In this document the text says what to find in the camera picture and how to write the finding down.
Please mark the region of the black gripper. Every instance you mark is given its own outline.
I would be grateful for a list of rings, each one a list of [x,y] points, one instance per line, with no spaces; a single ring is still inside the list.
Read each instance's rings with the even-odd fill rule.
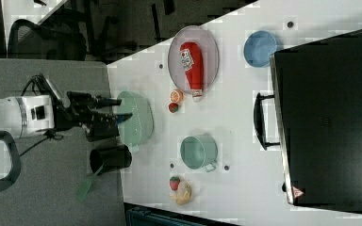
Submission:
[[[81,127],[85,131],[88,142],[117,137],[117,123],[129,120],[132,113],[115,114],[100,113],[98,109],[120,105],[121,100],[111,99],[100,95],[68,91],[69,106],[55,97],[53,99],[54,120],[56,131],[67,131],[73,127]]]

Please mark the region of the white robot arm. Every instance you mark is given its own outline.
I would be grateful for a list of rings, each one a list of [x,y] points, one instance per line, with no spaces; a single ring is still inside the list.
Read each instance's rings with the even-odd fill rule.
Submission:
[[[81,127],[89,140],[116,136],[118,125],[130,113],[105,114],[103,107],[120,105],[120,100],[70,92],[71,103],[64,106],[56,95],[14,96],[0,99],[0,153],[8,153],[6,172],[0,176],[0,192],[14,185],[21,172],[21,155],[16,141],[23,137],[46,136]]]

